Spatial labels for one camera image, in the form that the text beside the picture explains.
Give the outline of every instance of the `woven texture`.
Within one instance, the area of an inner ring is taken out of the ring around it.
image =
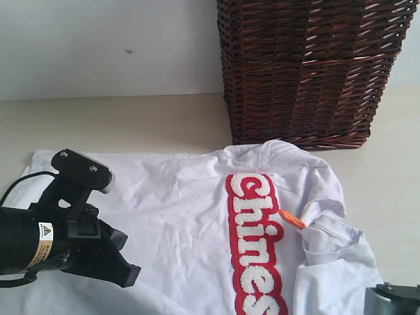
[[[217,0],[234,144],[357,148],[419,0]]]

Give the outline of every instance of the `white wall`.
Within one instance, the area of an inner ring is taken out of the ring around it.
[[[0,0],[0,99],[221,92],[216,18],[216,0]],[[417,17],[390,84],[420,84],[419,39]]]

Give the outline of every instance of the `brown wicker basket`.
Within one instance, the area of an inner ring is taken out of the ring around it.
[[[358,148],[419,0],[217,0],[234,144]]]

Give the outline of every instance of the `screw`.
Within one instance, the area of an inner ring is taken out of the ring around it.
[[[392,288],[392,284],[390,282],[385,282],[385,289],[389,290],[389,291],[394,291],[394,289]]]

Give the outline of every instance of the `t-shirt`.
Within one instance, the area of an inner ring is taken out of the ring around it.
[[[55,153],[37,151],[24,175],[52,171]],[[115,174],[114,189],[89,203],[128,234],[121,253],[142,267],[136,284],[41,272],[30,285],[0,289],[0,313],[357,315],[366,287],[382,282],[364,233],[343,222],[337,177],[292,144],[88,156]],[[6,205],[27,208],[50,181],[23,182]]]

